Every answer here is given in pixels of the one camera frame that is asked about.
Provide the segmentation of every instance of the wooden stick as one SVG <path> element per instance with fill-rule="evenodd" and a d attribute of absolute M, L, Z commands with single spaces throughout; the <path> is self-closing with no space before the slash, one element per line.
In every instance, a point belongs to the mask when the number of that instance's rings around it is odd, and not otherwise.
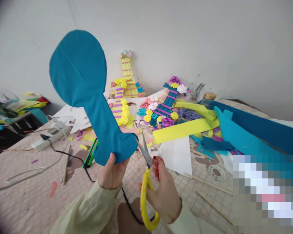
<path fill-rule="evenodd" d="M 192 177 L 192 178 L 195 179 L 195 180 L 201 181 L 201 182 L 206 183 L 206 184 L 208 184 L 208 185 L 210 185 L 210 186 L 212 186 L 212 187 L 214 187 L 214 188 L 216 188 L 216 189 L 219 189 L 220 191 L 223 191 L 223 192 L 225 192 L 225 193 L 228 193 L 228 194 L 233 195 L 232 192 L 230 192 L 230 191 L 228 191 L 228 190 L 225 190 L 225 189 L 223 189 L 223 188 L 217 187 L 216 185 L 213 185 L 213 184 L 211 184 L 211 183 L 208 183 L 208 182 L 206 182 L 205 180 L 202 180 L 202 179 L 200 179 L 200 178 L 198 178 L 198 177 L 192 176 L 192 175 L 190 175 L 190 174 L 188 174 L 188 173 L 184 173 L 184 174 L 187 175 L 187 176 L 189 176 L 189 177 Z"/>
<path fill-rule="evenodd" d="M 213 207 L 215 210 L 218 211 L 218 213 L 220 213 L 221 216 L 223 216 L 231 225 L 233 225 L 232 221 L 227 217 L 225 216 L 219 209 L 217 209 L 210 201 L 208 201 L 205 197 L 202 196 L 202 194 L 200 194 L 198 191 L 196 191 L 197 194 L 203 198 L 211 207 Z"/>
<path fill-rule="evenodd" d="M 202 154 L 202 153 L 200 153 L 200 152 L 198 152 L 198 151 L 196 151 L 196 150 L 194 150 L 194 149 L 191 149 L 191 148 L 190 148 L 190 151 L 192 151 L 193 153 L 196 153 L 197 155 L 200 155 L 200 156 L 203 156 L 203 157 L 209 158 L 209 159 L 211 159 L 211 160 L 214 160 L 213 158 L 208 157 L 207 155 Z"/>
<path fill-rule="evenodd" d="M 71 149 L 72 149 L 72 146 L 69 145 L 68 153 L 70 153 Z M 63 185 L 66 182 L 66 173 L 67 173 L 68 159 L 69 159 L 69 155 L 67 156 L 67 159 L 66 159 L 66 166 L 65 166 L 65 171 L 64 171 L 64 176 L 63 176 L 63 183 L 62 183 Z"/>

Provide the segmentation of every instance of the white cable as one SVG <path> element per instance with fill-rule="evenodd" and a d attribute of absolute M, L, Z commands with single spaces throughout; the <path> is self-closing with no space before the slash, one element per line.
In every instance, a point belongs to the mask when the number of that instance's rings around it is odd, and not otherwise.
<path fill-rule="evenodd" d="M 65 145 L 65 147 L 64 147 L 64 149 L 63 149 L 63 151 L 65 152 L 65 149 L 66 149 L 66 147 L 67 147 L 67 145 L 68 145 L 68 139 L 67 139 L 67 137 L 66 137 L 66 133 L 65 133 L 65 131 L 64 131 L 64 127 L 63 127 L 63 126 L 62 126 L 62 125 L 61 125 L 61 124 L 60 124 L 55 118 L 53 118 L 53 116 L 50 116 L 50 115 L 48 115 L 48 116 L 51 117 L 51 118 L 53 119 L 53 121 L 54 121 L 56 124 L 60 125 L 61 128 L 62 128 L 62 130 L 63 130 L 64 136 L 65 136 L 65 140 L 66 140 L 66 145 Z M 7 188 L 10 188 L 10 187 L 12 187 L 12 186 L 14 186 L 14 185 L 16 185 L 16 184 L 22 182 L 22 181 L 25 181 L 25 180 L 28 180 L 28 179 L 30 179 L 30 178 L 33 178 L 33 177 L 35 177 L 35 176 L 37 176 L 37 175 L 40 175 L 41 173 L 45 172 L 45 171 L 48 170 L 49 168 L 53 167 L 56 163 L 58 163 L 58 162 L 60 161 L 62 155 L 63 155 L 63 154 L 61 154 L 61 155 L 59 156 L 59 159 L 58 159 L 55 163 L 53 163 L 52 165 L 50 165 L 50 166 L 39 167 L 39 168 L 32 169 L 32 170 L 29 170 L 29 171 L 25 171 L 25 172 L 22 172 L 22 173 L 19 173 L 19 174 L 17 174 L 17 175 L 12 176 L 11 178 L 7 179 L 7 181 L 6 181 L 6 183 L 7 183 L 8 185 L 7 185 L 7 186 L 4 186 L 4 187 L 0 187 L 0 191 L 1 191 L 1 190 L 5 190 L 5 189 L 7 189 Z M 23 174 L 28 173 L 28 172 L 31 172 L 31 171 L 40 170 L 40 169 L 43 169 L 43 170 L 40 171 L 40 172 L 37 172 L 37 173 L 35 173 L 35 174 L 33 174 L 33 175 L 30 175 L 30 176 L 28 176 L 28 177 L 25 177 L 25 178 L 23 178 L 23 179 L 20 179 L 20 180 L 17 180 L 17 181 L 13 181 L 13 182 L 10 182 L 10 180 L 13 179 L 13 178 L 15 178 L 15 177 L 18 177 L 18 176 L 20 176 L 20 175 L 23 175 Z"/>

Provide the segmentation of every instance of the blue felt guitar shape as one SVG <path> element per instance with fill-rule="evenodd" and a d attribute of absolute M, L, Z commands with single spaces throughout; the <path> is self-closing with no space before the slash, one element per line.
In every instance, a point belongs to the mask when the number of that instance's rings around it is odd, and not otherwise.
<path fill-rule="evenodd" d="M 52 54 L 49 73 L 59 96 L 72 107 L 84 107 L 99 145 L 95 161 L 105 165 L 111 152 L 116 162 L 129 158 L 137 149 L 134 133 L 122 133 L 103 92 L 106 60 L 97 39 L 89 32 L 69 32 Z"/>

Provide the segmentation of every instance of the person's arm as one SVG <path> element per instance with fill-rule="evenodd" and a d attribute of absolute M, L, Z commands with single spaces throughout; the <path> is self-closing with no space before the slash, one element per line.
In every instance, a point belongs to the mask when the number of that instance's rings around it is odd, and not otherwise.
<path fill-rule="evenodd" d="M 154 165 L 152 166 L 152 172 L 159 181 L 159 188 L 156 191 L 147 189 L 146 198 L 171 231 L 175 234 L 222 233 L 191 213 L 187 204 L 179 197 L 174 179 L 161 160 L 158 160 L 158 169 L 159 173 Z"/>
<path fill-rule="evenodd" d="M 116 159 L 111 153 L 98 181 L 60 215 L 50 234 L 99 234 L 111 217 L 129 159 L 114 165 Z"/>

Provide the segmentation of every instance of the scissors handle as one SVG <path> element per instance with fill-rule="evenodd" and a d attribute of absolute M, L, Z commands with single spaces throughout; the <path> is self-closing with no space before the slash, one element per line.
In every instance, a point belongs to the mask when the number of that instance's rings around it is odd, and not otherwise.
<path fill-rule="evenodd" d="M 150 169 L 147 169 L 146 172 L 143 174 L 143 180 L 142 180 L 142 186 L 141 186 L 141 198 L 140 198 L 140 209 L 141 209 L 141 215 L 144 222 L 145 227 L 149 231 L 154 231 L 157 229 L 159 223 L 160 223 L 160 216 L 156 212 L 155 218 L 151 222 L 149 219 L 149 216 L 147 214 L 147 187 L 153 191 L 153 187 L 151 184 L 151 175 L 150 175 Z"/>

